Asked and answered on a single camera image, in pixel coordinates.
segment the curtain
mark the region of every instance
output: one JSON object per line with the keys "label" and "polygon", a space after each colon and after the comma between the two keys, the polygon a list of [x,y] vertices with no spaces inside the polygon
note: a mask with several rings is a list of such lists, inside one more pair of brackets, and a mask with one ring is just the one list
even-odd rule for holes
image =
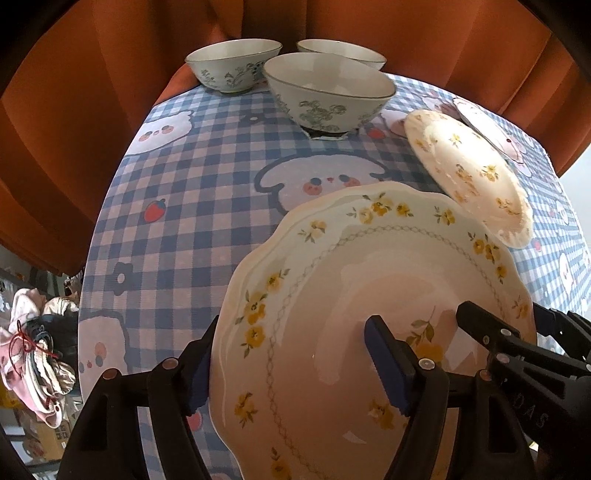
{"label": "curtain", "polygon": [[79,0],[0,99],[0,243],[36,267],[75,274],[154,101],[197,84],[184,56],[241,36],[273,38],[284,51],[306,37],[379,51],[384,71],[523,128],[558,174],[591,141],[591,87],[518,0]]}

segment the chain pattern on plate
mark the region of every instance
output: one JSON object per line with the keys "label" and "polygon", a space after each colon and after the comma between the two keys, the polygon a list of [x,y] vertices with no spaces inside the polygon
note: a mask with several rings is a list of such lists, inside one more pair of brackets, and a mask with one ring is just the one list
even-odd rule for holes
{"label": "chain pattern on plate", "polygon": [[314,260],[312,260],[312,263],[310,265],[308,265],[306,268],[304,268],[304,271],[296,278],[295,283],[290,286],[289,292],[286,295],[286,297],[283,299],[283,301],[281,303],[281,308],[277,312],[277,318],[276,318],[275,322],[273,323],[272,335],[271,335],[271,338],[269,339],[269,348],[267,349],[267,397],[269,398],[269,402],[271,404],[270,408],[271,408],[271,413],[273,414],[273,421],[275,422],[275,425],[277,425],[279,435],[283,439],[285,446],[290,450],[291,454],[299,461],[300,464],[302,464],[304,467],[306,467],[306,469],[310,473],[318,476],[318,478],[320,478],[321,480],[337,480],[337,478],[324,473],[318,467],[316,467],[315,465],[310,463],[306,459],[306,457],[304,457],[304,455],[300,452],[299,448],[294,445],[293,440],[288,435],[287,429],[283,425],[283,419],[281,418],[281,415],[279,414],[279,406],[277,405],[277,402],[275,400],[275,391],[273,389],[273,383],[274,383],[273,359],[275,356],[275,343],[276,343],[276,338],[277,338],[277,332],[279,331],[279,326],[281,324],[281,321],[283,320],[283,316],[285,315],[285,311],[287,310],[287,307],[290,305],[291,299],[293,298],[295,293],[298,291],[300,285],[312,273],[312,271],[314,270],[316,265],[318,265],[318,263],[320,261],[322,261],[324,258],[326,258],[326,256],[329,253],[333,252],[336,248],[342,247],[357,238],[361,238],[361,237],[364,237],[366,235],[373,234],[373,233],[384,233],[384,232],[392,232],[392,231],[412,232],[412,233],[419,233],[420,235],[427,235],[428,237],[433,238],[437,241],[440,241],[440,242],[444,243],[445,245],[447,245],[448,247],[453,248],[455,251],[457,251],[462,256],[464,256],[476,268],[478,273],[480,273],[482,278],[485,280],[486,285],[490,288],[490,290],[496,300],[497,306],[499,307],[499,311],[501,312],[501,316],[502,316],[503,320],[506,319],[505,318],[505,310],[504,310],[503,305],[501,303],[501,299],[499,298],[499,294],[497,293],[496,289],[492,285],[491,280],[488,278],[488,275],[486,275],[486,273],[484,272],[482,267],[480,265],[478,265],[478,263],[470,256],[470,254],[468,254],[462,247],[458,246],[458,244],[445,238],[443,235],[429,231],[424,228],[418,228],[415,226],[410,227],[407,225],[386,225],[386,226],[376,226],[376,227],[366,228],[364,230],[360,230],[358,232],[352,233],[345,238],[339,239],[339,241],[336,244],[332,244],[331,246],[328,247],[327,250],[324,250],[320,255],[315,257]]}

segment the table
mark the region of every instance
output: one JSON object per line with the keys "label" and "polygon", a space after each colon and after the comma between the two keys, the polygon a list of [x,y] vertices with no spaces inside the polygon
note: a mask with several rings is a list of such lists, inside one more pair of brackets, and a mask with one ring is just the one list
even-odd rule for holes
{"label": "table", "polygon": [[[385,110],[341,141],[310,141],[265,85],[240,96],[199,86],[152,109],[115,174],[90,246],[79,324],[85,397],[106,368],[145,371],[200,338],[240,260],[320,189],[396,180],[441,192],[390,120],[399,115],[393,111],[418,108],[453,113],[454,96],[391,77],[398,92]],[[550,159],[536,140],[489,114],[527,165],[509,162],[535,222],[530,246],[510,249],[517,270],[534,301],[585,313],[589,250]],[[140,418],[148,469],[159,478],[147,412]],[[239,479],[207,408],[190,424],[214,479]]]}

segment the red string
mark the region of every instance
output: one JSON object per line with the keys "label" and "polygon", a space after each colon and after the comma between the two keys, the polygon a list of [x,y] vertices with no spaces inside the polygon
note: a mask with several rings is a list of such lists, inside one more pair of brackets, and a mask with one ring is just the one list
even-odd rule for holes
{"label": "red string", "polygon": [[10,364],[12,365],[12,369],[18,374],[19,377],[22,378],[22,369],[18,371],[16,365],[14,364],[14,361],[12,360],[12,349],[14,347],[14,342],[19,338],[22,341],[22,349],[25,353],[30,353],[33,350],[35,350],[35,348],[38,348],[39,350],[41,350],[41,352],[52,358],[59,358],[59,356],[55,353],[45,350],[44,348],[37,345],[34,342],[34,340],[32,340],[31,337],[29,337],[27,333],[23,331],[21,327],[21,321],[17,320],[17,332],[12,336],[12,338],[10,339],[10,343],[8,344],[8,356],[10,358]]}

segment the green leaf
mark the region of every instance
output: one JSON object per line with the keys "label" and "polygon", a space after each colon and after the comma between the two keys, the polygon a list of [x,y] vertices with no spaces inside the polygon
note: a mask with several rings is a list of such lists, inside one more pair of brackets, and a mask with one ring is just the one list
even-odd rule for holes
{"label": "green leaf", "polygon": [[427,340],[429,340],[431,342],[431,341],[433,341],[434,336],[435,336],[435,330],[433,329],[433,325],[431,325],[429,323],[429,324],[427,324],[427,328],[425,328],[425,337],[427,337]]}

